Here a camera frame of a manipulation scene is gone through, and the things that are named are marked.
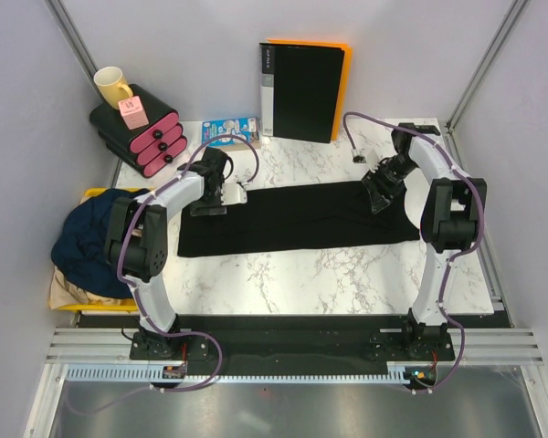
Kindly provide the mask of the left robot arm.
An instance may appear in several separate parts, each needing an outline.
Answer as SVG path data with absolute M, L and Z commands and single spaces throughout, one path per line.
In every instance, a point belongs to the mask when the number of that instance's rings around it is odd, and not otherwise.
M 225 214 L 224 169 L 231 165 L 226 153 L 209 148 L 160 188 L 113 202 L 104 255 L 128 286 L 140 314 L 131 360 L 172 360 L 181 351 L 182 337 L 171 330 L 176 313 L 163 281 L 168 224 L 185 207 L 194 213 Z

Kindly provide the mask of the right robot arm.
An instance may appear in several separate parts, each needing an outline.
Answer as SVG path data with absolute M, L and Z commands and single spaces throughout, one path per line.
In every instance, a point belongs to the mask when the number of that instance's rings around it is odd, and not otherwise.
M 400 332 L 373 337 L 377 348 L 404 360 L 455 358 L 447 312 L 453 277 L 458 259 L 474 252 L 483 237 L 487 184 L 460 169 L 437 136 L 432 125 L 394 126 L 395 155 L 378 162 L 362 179 L 375 214 L 404 193 L 412 171 L 420 170 L 428 184 L 420 217 L 427 259 L 419 292 Z

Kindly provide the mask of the blue paperback book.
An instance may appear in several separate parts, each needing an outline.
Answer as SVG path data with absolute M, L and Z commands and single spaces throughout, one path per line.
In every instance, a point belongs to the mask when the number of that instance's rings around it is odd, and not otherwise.
M 210 147 L 224 151 L 241 151 L 246 149 L 243 141 L 225 137 L 231 134 L 244 138 L 256 149 L 261 147 L 260 121 L 257 117 L 234 118 L 226 120 L 206 120 L 202 123 L 202 141 L 211 140 Z

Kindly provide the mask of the black t-shirt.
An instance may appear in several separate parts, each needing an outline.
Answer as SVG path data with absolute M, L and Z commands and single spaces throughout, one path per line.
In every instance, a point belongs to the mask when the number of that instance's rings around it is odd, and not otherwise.
M 269 188 L 220 215 L 181 215 L 177 255 L 231 256 L 301 249 L 395 245 L 417 241 L 404 196 L 374 214 L 359 181 Z

